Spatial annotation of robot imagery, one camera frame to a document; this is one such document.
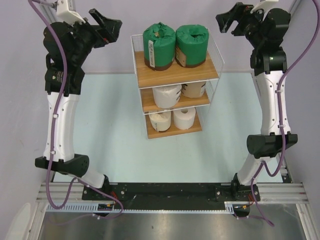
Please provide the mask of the cream paper roll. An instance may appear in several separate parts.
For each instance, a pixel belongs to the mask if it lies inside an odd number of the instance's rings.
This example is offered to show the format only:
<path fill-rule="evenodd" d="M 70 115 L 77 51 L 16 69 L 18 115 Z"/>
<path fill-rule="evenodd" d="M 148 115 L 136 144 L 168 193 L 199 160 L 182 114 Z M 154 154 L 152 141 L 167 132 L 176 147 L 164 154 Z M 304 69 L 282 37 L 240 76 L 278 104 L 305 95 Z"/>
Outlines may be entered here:
<path fill-rule="evenodd" d="M 171 113 L 161 112 L 161 113 L 152 113 L 149 115 L 149 119 L 152 127 L 157 132 L 164 132 L 168 130 L 171 126 Z"/>

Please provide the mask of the unwrapped white paper roll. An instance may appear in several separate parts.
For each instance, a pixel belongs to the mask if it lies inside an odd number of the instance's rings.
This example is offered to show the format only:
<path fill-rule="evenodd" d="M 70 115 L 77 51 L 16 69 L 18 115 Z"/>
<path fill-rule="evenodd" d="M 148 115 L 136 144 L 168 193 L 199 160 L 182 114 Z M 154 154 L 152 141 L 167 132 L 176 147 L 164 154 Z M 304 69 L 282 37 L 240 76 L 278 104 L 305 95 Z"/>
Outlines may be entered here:
<path fill-rule="evenodd" d="M 173 111 L 174 125 L 180 130 L 190 129 L 195 121 L 196 108 L 189 107 Z"/>

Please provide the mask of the green roll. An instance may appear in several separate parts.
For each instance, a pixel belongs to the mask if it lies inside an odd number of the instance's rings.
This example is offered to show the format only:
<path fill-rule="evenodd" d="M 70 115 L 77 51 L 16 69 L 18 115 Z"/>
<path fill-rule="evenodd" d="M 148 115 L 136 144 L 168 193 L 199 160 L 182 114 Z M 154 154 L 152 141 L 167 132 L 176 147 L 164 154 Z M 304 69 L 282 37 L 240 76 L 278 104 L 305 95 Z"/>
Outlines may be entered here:
<path fill-rule="evenodd" d="M 180 26 L 175 32 L 175 59 L 184 68 L 195 68 L 206 61 L 208 29 L 200 24 Z"/>
<path fill-rule="evenodd" d="M 176 32 L 162 22 L 149 26 L 142 34 L 145 65 L 155 71 L 167 70 L 173 63 Z"/>

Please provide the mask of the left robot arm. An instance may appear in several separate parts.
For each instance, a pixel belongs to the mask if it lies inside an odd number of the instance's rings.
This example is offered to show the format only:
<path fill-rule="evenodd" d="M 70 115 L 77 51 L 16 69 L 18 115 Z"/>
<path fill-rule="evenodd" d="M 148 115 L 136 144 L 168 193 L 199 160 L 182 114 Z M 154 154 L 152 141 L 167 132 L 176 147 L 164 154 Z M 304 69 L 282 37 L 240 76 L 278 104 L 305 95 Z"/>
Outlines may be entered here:
<path fill-rule="evenodd" d="M 49 106 L 47 143 L 35 166 L 63 175 L 77 177 L 93 186 L 93 194 L 100 200 L 110 196 L 106 175 L 92 170 L 87 155 L 74 151 L 74 123 L 85 72 L 82 65 L 92 49 L 115 43 L 122 21 L 103 16 L 95 8 L 89 14 L 97 22 L 54 22 L 44 31 L 46 55 L 45 91 Z"/>

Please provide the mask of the white wire shelf rack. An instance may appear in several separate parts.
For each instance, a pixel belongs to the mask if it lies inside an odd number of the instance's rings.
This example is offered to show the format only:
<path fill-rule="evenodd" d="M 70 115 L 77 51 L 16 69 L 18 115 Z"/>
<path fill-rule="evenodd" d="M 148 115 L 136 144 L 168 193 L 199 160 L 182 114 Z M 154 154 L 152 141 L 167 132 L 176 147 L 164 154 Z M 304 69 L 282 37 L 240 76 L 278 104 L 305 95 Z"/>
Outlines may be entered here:
<path fill-rule="evenodd" d="M 206 60 L 195 68 L 180 66 L 177 62 L 164 71 L 148 68 L 144 63 L 143 36 L 135 34 L 130 37 L 133 55 L 134 73 L 139 89 L 142 113 L 145 120 L 146 135 L 149 140 L 200 132 L 204 130 L 216 88 L 222 75 L 224 60 L 213 36 L 208 37 Z M 178 84 L 204 82 L 205 90 L 200 98 L 181 96 L 178 103 L 170 108 L 156 106 L 152 89 Z M 194 107 L 196 109 L 193 125 L 189 129 L 178 129 L 173 123 L 166 131 L 158 132 L 152 127 L 149 115 L 154 113 L 173 112 Z"/>

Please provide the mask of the tan paper roll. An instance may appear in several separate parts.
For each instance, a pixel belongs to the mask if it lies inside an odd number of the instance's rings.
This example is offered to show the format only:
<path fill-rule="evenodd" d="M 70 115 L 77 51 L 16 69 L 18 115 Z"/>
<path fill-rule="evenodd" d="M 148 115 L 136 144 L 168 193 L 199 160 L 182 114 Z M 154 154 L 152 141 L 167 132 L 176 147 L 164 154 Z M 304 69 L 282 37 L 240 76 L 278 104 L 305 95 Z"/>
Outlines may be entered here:
<path fill-rule="evenodd" d="M 192 82 L 192 83 L 185 83 L 182 85 L 181 93 L 183 96 L 187 98 L 201 98 L 206 89 L 206 82 L 199 81 L 199 82 Z"/>

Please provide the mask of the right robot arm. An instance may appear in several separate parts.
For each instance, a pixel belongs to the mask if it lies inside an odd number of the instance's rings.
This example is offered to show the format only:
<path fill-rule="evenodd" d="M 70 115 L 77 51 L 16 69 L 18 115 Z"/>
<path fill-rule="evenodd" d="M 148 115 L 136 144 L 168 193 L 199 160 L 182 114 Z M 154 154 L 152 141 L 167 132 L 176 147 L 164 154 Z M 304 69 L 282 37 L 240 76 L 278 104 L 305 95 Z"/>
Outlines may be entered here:
<path fill-rule="evenodd" d="M 267 163 L 297 143 L 298 136 L 291 132 L 285 101 L 285 73 L 287 56 L 281 44 L 289 29 L 291 15 L 274 8 L 274 0 L 262 0 L 257 5 L 237 2 L 231 10 L 218 14 L 216 20 L 221 33 L 226 33 L 233 22 L 233 36 L 244 36 L 253 46 L 250 56 L 252 79 L 262 110 L 260 134 L 246 140 L 248 156 L 228 190 L 232 199 L 248 201 L 253 197 L 251 187 L 261 163 Z"/>

